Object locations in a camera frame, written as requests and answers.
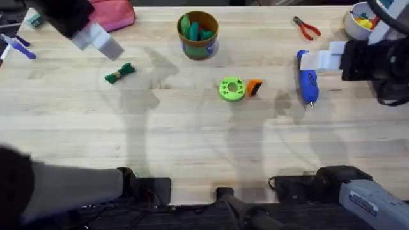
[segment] wooden tabletop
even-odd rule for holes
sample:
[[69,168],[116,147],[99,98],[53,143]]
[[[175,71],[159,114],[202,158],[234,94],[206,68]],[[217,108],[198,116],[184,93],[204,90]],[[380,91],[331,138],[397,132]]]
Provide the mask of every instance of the wooden tabletop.
[[[379,105],[367,82],[343,82],[340,72],[319,73],[314,108],[297,94],[296,52],[345,40],[347,6],[135,10],[135,25],[112,33],[125,48],[115,62],[48,24],[22,25],[38,59],[11,50],[0,68],[0,141],[53,164],[171,177],[173,204],[209,203],[218,186],[273,201],[269,177],[323,165],[354,165],[409,199],[409,106]],[[176,32],[192,10],[220,25],[219,51],[206,61],[188,59]],[[294,15],[322,36],[307,41]],[[137,73],[105,81],[126,62]],[[263,85],[257,97],[229,103],[217,91],[227,76]]]

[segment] blue glue gun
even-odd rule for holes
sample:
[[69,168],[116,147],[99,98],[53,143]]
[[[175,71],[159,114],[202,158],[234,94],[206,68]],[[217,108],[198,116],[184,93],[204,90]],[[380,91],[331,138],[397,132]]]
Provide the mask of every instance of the blue glue gun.
[[320,91],[318,89],[317,74],[315,70],[300,70],[301,56],[305,53],[308,53],[308,51],[300,50],[297,52],[298,78],[300,80],[302,99],[306,104],[313,107],[315,102],[318,100]]

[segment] green ring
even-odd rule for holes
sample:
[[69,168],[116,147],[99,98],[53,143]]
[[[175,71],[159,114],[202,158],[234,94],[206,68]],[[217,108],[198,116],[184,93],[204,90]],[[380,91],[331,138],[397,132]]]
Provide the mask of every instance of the green ring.
[[[236,91],[230,91],[228,89],[229,84],[236,86]],[[228,102],[236,102],[243,99],[245,95],[245,84],[242,79],[238,77],[226,77],[219,84],[219,95],[221,98]]]

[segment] pliers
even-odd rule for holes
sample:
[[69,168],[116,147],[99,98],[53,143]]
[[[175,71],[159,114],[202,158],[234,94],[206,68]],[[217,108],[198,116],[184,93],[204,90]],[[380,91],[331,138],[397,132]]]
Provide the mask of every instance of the pliers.
[[313,31],[314,33],[316,33],[318,36],[321,36],[321,31],[320,31],[319,29],[315,28],[315,27],[312,26],[312,25],[306,24],[306,23],[303,22],[299,17],[294,16],[294,17],[293,17],[293,21],[294,21],[295,23],[297,23],[297,25],[298,25],[298,26],[300,27],[300,29],[301,29],[301,33],[302,33],[302,34],[305,36],[305,38],[307,38],[308,40],[312,41],[313,38],[312,38],[311,35],[309,35],[309,34],[307,33],[306,28],[307,28],[307,29],[310,29],[311,31]]

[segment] pink pouch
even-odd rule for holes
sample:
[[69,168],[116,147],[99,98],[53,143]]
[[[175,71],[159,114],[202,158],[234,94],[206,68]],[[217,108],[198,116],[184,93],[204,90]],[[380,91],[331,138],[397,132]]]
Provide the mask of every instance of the pink pouch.
[[106,31],[114,31],[135,22],[136,15],[129,0],[89,0],[95,11],[89,16]]

